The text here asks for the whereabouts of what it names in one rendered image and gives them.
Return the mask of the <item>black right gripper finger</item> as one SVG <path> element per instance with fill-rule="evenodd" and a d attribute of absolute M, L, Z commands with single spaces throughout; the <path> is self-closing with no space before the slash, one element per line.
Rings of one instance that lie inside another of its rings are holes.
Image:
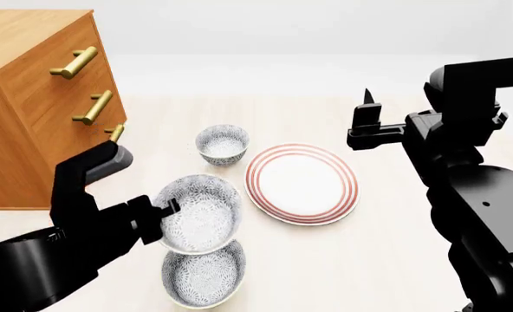
<path fill-rule="evenodd" d="M 367 88 L 363 103 L 354 109 L 353 129 L 378 128 L 380 126 L 380 111 L 382 105 L 376 102 Z"/>

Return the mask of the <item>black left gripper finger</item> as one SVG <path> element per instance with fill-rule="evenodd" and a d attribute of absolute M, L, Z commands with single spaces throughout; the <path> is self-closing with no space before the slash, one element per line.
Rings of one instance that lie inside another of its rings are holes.
<path fill-rule="evenodd" d="M 167 201 L 167 206 L 160 210 L 159 215 L 161 218 L 168 218 L 171 215 L 174 215 L 177 212 L 180 212 L 180 210 L 181 210 L 181 207 L 180 207 L 179 203 L 177 202 L 177 200 L 175 198 L 172 198 Z"/>

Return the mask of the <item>wide patterned grey bowl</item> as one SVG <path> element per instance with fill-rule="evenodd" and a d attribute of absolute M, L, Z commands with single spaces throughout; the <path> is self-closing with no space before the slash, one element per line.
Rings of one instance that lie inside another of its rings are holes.
<path fill-rule="evenodd" d="M 159 243 L 186 255 L 209 254 L 227 245 L 242 220 L 242 199 L 230 182 L 194 174 L 176 179 L 152 200 L 156 207 L 175 199 L 180 211 L 163 218 Z"/>
<path fill-rule="evenodd" d="M 203 255 L 168 251 L 161 280 L 171 300 L 186 309 L 212 309 L 228 301 L 240 288 L 247 259 L 243 246 L 233 240 Z"/>

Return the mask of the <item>small patterned grey bowl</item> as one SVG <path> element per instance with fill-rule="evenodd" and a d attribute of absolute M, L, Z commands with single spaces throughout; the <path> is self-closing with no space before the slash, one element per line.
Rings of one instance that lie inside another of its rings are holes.
<path fill-rule="evenodd" d="M 195 139 L 199 155 L 212 166 L 237 163 L 245 155 L 249 143 L 248 133 L 231 124 L 207 127 Z"/>

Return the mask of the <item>white plate with red rings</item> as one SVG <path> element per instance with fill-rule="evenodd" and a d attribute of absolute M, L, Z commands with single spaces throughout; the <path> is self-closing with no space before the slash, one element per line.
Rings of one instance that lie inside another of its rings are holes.
<path fill-rule="evenodd" d="M 262 212 L 284 223 L 318 226 L 347 217 L 359 203 L 356 174 L 324 148 L 285 143 L 262 150 L 246 166 L 244 189 Z"/>

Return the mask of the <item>wooden drawer front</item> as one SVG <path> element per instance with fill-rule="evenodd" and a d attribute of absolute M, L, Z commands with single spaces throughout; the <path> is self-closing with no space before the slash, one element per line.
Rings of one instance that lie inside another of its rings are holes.
<path fill-rule="evenodd" d="M 89 46 L 95 46 L 98 54 L 74 78 L 67 80 L 49 73 L 51 68 L 64 68 L 73 61 L 72 51 Z M 62 88 L 103 82 L 114 85 L 93 14 L 80 17 L 1 69 L 0 82 L 10 99 L 32 120 L 47 106 L 50 95 Z"/>
<path fill-rule="evenodd" d="M 12 64 L 8 87 L 36 137 L 50 145 L 95 145 L 106 128 L 126 121 L 106 57 L 84 50 L 31 52 Z"/>
<path fill-rule="evenodd" d="M 111 90 L 113 98 L 91 126 L 72 121 L 72 116 L 84 115 L 95 103 L 91 94 Z M 51 94 L 47 106 L 33 120 L 33 131 L 42 155 L 50 169 L 90 147 L 108 140 L 110 129 L 127 121 L 119 93 L 110 82 L 85 87 L 65 88 Z"/>

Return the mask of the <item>wooden drawer cabinet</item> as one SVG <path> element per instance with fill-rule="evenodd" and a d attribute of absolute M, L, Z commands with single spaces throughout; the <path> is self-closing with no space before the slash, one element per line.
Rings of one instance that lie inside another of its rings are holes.
<path fill-rule="evenodd" d="M 0 10 L 0 71 L 92 10 Z M 0 82 L 0 210 L 47 210 L 55 168 Z"/>

